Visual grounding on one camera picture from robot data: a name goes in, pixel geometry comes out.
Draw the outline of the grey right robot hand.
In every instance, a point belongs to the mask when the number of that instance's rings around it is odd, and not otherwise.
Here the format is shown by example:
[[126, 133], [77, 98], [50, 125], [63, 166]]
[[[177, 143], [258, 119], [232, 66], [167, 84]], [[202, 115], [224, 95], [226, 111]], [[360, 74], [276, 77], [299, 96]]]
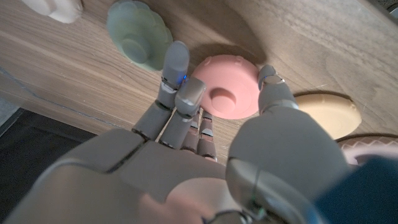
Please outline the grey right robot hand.
[[298, 108], [270, 65], [259, 84], [259, 116], [238, 131], [222, 165], [210, 158], [210, 128], [197, 152], [181, 143], [205, 84], [186, 79], [189, 51], [165, 54], [160, 99], [138, 127], [114, 129], [49, 166], [7, 223], [325, 223], [317, 197], [349, 173], [337, 143]]

